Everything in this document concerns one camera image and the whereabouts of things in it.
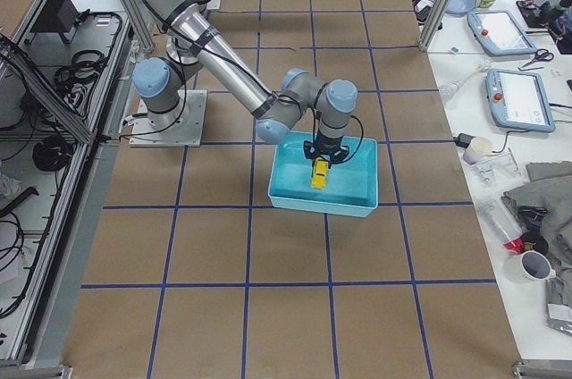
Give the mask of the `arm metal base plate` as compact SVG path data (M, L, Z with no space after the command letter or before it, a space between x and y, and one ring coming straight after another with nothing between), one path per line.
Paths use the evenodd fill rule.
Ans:
M167 114L153 114L139 100L129 144L131 147L199 147L208 93L204 89L179 89L178 106Z

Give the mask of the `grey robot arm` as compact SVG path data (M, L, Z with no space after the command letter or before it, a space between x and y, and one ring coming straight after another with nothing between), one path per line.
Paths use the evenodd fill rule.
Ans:
M351 81L325 81L292 68L282 81L281 91L274 92L206 20L203 11L211 0L141 1L160 30L170 36L175 62L191 62L210 71L252 114L256 134L265 143L281 143L306 110L312 110L318 127L303 146L305 157L311 161L322 157L329 164L343 164L353 158L354 152L343 143L358 101L358 89Z

